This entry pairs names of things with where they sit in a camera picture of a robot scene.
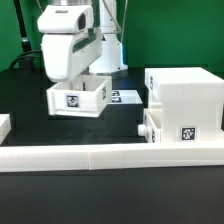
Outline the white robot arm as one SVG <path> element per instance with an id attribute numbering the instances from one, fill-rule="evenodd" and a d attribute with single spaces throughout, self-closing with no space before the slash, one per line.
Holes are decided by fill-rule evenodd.
<path id="1" fill-rule="evenodd" d="M 116 0 L 52 0 L 38 19 L 48 78 L 70 81 L 84 70 L 125 70 Z"/>

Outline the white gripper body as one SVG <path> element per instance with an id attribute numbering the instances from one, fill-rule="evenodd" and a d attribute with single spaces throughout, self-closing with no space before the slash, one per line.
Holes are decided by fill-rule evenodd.
<path id="1" fill-rule="evenodd" d="M 45 34 L 41 47 L 48 78 L 53 82 L 67 82 L 101 56 L 101 32 L 93 28 L 76 34 Z"/>

